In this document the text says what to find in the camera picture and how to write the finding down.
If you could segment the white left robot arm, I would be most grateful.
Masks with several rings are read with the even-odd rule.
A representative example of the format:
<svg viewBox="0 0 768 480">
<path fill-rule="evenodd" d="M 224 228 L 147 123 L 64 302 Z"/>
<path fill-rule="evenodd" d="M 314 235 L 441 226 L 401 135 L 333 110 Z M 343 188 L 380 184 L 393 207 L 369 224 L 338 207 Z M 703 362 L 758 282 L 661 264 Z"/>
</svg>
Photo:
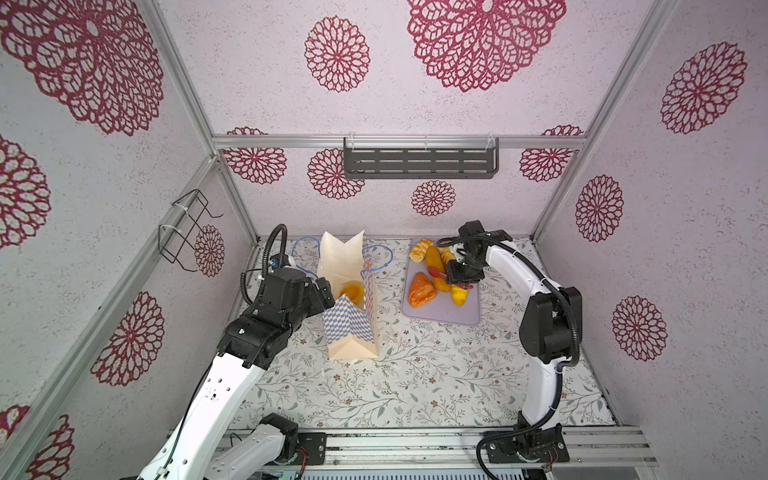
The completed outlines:
<svg viewBox="0 0 768 480">
<path fill-rule="evenodd" d="M 256 297 L 246 297 L 245 310 L 225 328 L 180 422 L 139 478 L 247 479 L 269 463 L 307 463 L 297 424 L 278 414 L 218 450 L 240 404 L 303 321 L 335 304 L 330 283 L 291 266 L 286 249 L 287 228 L 279 224 L 263 248 Z"/>
</svg>

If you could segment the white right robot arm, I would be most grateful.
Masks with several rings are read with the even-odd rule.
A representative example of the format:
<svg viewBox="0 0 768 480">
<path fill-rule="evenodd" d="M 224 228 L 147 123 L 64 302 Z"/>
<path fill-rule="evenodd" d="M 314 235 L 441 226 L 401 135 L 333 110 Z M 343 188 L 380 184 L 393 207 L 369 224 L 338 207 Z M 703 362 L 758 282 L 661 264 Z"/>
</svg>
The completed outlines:
<svg viewBox="0 0 768 480">
<path fill-rule="evenodd" d="M 438 248 L 458 247 L 460 258 L 446 266 L 446 282 L 469 287 L 491 268 L 527 302 L 518 335 L 529 355 L 525 401 L 513 427 L 487 433 L 475 447 L 477 463 L 489 479 L 497 476 L 487 462 L 500 455 L 521 463 L 543 462 L 543 477 L 552 479 L 552 466 L 570 460 L 559 405 L 564 370 L 580 362 L 583 335 L 580 291 L 550 279 L 503 230 L 487 231 L 478 220 L 465 223 L 456 237 L 436 241 Z"/>
</svg>

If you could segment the checkered paper bakery bag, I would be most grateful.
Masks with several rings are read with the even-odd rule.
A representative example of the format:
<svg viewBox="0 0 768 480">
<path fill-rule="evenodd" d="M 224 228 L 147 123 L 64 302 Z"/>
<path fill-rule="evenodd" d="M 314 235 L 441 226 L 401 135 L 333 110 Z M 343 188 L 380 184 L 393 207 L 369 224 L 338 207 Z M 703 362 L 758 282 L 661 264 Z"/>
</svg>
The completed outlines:
<svg viewBox="0 0 768 480">
<path fill-rule="evenodd" d="M 394 259 L 381 243 L 368 243 L 366 232 L 342 239 L 329 232 L 293 243 L 296 266 L 328 280 L 335 305 L 322 314 L 331 360 L 373 360 L 380 357 L 376 276 Z"/>
</svg>

